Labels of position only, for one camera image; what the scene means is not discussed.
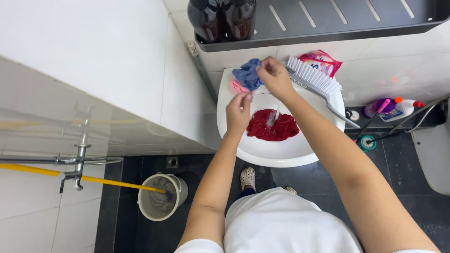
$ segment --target bottle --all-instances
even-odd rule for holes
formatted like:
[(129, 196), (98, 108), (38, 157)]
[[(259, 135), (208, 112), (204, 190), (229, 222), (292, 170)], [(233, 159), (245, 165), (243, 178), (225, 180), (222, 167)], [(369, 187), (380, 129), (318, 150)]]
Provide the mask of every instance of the bottle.
[(248, 40), (255, 31), (256, 0), (224, 0), (222, 12), (229, 41)]
[(403, 99), (401, 97), (396, 97), (394, 99), (391, 99), (391, 98), (378, 99), (377, 101), (375, 101), (363, 108), (363, 111), (362, 111), (363, 116), (366, 118), (373, 117), (377, 113), (378, 108), (380, 108), (380, 106), (384, 103), (384, 101), (386, 101), (386, 99), (390, 99), (391, 101), (383, 109), (383, 111), (381, 111), (382, 113), (388, 113), (388, 112), (392, 111), (398, 103), (403, 101)]
[(425, 104), (420, 101), (405, 99), (387, 114), (380, 115), (380, 118), (384, 122), (394, 121), (411, 115), (414, 112), (415, 107), (420, 108), (424, 106)]
[(189, 0), (188, 17), (200, 42), (214, 43), (225, 35), (224, 20), (217, 0)]

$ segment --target person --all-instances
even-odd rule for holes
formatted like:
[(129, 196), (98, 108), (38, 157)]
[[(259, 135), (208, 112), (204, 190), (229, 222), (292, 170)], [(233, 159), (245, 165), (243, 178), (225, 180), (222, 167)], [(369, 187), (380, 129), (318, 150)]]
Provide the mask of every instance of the person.
[(292, 189), (254, 194), (251, 168), (241, 173), (241, 198), (225, 216), (237, 147), (250, 120), (252, 94), (240, 93), (226, 107), (227, 131), (195, 193), (176, 253), (439, 252), (374, 163), (295, 92), (283, 64), (268, 57), (257, 73), (292, 113), (331, 175), (358, 238), (337, 217)]

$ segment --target blue cloth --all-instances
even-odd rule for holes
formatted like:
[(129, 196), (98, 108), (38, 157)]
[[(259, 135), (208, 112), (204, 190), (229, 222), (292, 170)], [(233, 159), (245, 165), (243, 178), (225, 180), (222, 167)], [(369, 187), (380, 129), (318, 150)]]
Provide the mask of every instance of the blue cloth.
[(264, 82), (258, 77), (256, 73), (256, 66), (260, 66), (259, 59), (251, 59), (246, 64), (241, 66), (241, 69), (233, 69), (233, 75), (241, 82), (242, 86), (249, 91), (256, 90), (259, 86), (264, 85)]
[(235, 199), (235, 201), (236, 200), (238, 200), (238, 199), (240, 199), (240, 198), (242, 198), (242, 197), (245, 197), (245, 196), (249, 196), (249, 195), (252, 195), (252, 194), (255, 194), (256, 192), (255, 192), (255, 190), (253, 190), (253, 188), (247, 188), (247, 189), (245, 189), (245, 190), (243, 190), (240, 194), (239, 194), (239, 196)]

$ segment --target bucket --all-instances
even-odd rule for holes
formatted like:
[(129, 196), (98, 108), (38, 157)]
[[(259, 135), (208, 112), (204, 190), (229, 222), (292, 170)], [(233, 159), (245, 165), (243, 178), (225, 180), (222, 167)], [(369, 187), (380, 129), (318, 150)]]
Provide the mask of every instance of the bucket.
[(150, 196), (149, 190), (139, 190), (139, 209), (145, 217), (152, 221), (163, 221), (169, 218), (175, 212), (176, 208), (183, 204), (188, 196), (188, 185), (186, 182), (173, 174), (162, 174), (159, 172), (147, 178), (142, 185), (152, 187), (153, 183), (161, 177), (167, 178), (175, 186), (175, 207), (170, 211), (162, 212), (152, 205), (152, 197)]

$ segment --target sink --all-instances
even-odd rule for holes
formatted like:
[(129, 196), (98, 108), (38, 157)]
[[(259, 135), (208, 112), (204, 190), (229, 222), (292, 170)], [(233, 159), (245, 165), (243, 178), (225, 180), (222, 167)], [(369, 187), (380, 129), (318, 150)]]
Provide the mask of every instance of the sink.
[[(222, 138), (227, 129), (225, 108), (236, 95), (230, 85), (231, 80), (234, 78), (231, 73), (233, 69), (227, 68), (224, 70), (219, 88), (217, 127)], [(344, 131), (345, 122), (326, 108), (326, 103), (321, 97), (307, 91), (294, 82), (292, 82), (292, 85), (296, 92), (310, 103), (312, 107), (341, 131)], [(276, 110), (279, 104), (278, 99), (272, 96), (265, 86), (260, 86), (253, 92), (250, 114), (253, 116), (256, 111), (262, 109)], [(344, 102), (340, 92), (331, 96), (331, 104), (339, 113), (345, 115)], [(292, 115), (284, 105), (281, 106), (280, 112)], [(283, 141), (265, 141), (256, 137), (248, 137), (247, 131), (245, 131), (238, 146), (237, 156), (249, 163), (266, 167), (296, 167), (319, 160), (301, 131), (296, 136)]]

